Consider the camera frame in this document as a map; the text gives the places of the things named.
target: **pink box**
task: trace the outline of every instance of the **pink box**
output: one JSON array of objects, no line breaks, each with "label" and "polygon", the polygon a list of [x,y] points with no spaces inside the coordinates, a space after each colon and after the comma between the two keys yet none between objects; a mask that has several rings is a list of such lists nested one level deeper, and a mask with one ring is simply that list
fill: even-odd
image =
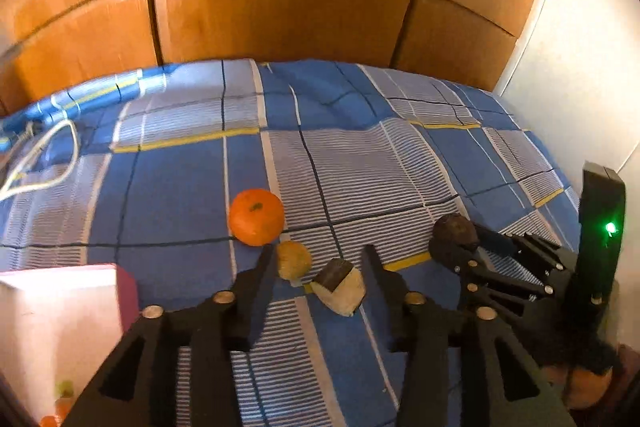
[{"label": "pink box", "polygon": [[0,371],[39,421],[55,384],[80,394],[138,313],[136,283],[115,264],[0,273]]}]

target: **blue checkered fabric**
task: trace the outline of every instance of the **blue checkered fabric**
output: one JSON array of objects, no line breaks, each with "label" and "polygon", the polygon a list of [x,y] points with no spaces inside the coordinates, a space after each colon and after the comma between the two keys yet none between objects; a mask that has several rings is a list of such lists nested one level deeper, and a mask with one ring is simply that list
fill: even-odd
[{"label": "blue checkered fabric", "polygon": [[[359,264],[377,245],[411,289],[455,308],[458,278],[424,260],[448,212],[502,232],[578,246],[577,196],[545,147],[491,93],[354,64],[207,61],[101,78],[2,122],[74,118],[81,158],[60,185],[0,203],[0,270],[117,263],[140,306],[195,305],[251,268],[257,248],[231,237],[229,203],[261,187],[284,202],[280,240]],[[61,132],[20,182],[55,177]],[[496,268],[533,280],[491,253]],[[264,333],[233,355],[245,426],[391,425],[405,355],[378,343],[367,303],[335,315],[303,287],[276,282]],[[450,350],[449,420],[460,421]],[[190,423],[190,352],[180,352],[178,425]]]}]

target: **white wall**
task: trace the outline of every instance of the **white wall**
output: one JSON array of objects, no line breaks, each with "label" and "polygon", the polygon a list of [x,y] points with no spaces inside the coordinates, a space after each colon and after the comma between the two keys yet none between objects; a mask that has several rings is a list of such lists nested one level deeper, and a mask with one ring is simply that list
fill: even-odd
[{"label": "white wall", "polygon": [[626,182],[620,339],[640,348],[640,0],[536,0],[497,92],[578,191],[585,160]]}]

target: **bedsheet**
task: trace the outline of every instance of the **bedsheet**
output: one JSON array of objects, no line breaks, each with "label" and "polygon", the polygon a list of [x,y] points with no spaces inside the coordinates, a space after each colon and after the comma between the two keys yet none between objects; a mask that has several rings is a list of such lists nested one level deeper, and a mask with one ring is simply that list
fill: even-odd
[{"label": "bedsheet", "polygon": [[[57,93],[2,122],[74,118],[81,157],[62,184],[0,203],[0,271],[117,263],[140,306],[180,309],[227,288],[257,248],[230,235],[229,204],[251,187],[283,201],[280,240],[359,265],[373,243],[409,288],[455,308],[458,279],[430,261],[436,219],[461,212],[501,232],[532,232],[577,249],[577,196],[536,136],[499,98],[445,80],[307,60],[196,62],[133,71]],[[20,182],[68,162],[57,136]],[[513,261],[496,269],[532,280]],[[245,426],[392,425],[405,355],[369,322],[325,308],[278,280],[264,332],[233,366]],[[190,352],[180,352],[178,425],[189,424]],[[460,421],[450,350],[449,424]]]}]

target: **metal screw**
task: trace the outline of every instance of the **metal screw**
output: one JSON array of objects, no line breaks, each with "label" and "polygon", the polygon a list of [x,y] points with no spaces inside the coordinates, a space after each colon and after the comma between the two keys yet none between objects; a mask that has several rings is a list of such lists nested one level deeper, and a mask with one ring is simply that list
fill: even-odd
[{"label": "metal screw", "polygon": [[162,309],[162,306],[157,306],[155,304],[147,306],[142,310],[142,316],[146,319],[157,319],[158,317],[161,317],[163,313],[164,310]]},{"label": "metal screw", "polygon": [[476,310],[476,315],[484,321],[492,321],[498,316],[498,313],[493,308],[489,308],[489,306],[480,306]]},{"label": "metal screw", "polygon": [[427,299],[420,292],[407,292],[404,296],[404,302],[407,304],[424,304],[427,302]]},{"label": "metal screw", "polygon": [[216,304],[231,304],[236,300],[236,295],[229,290],[224,290],[213,295],[213,302]]}]

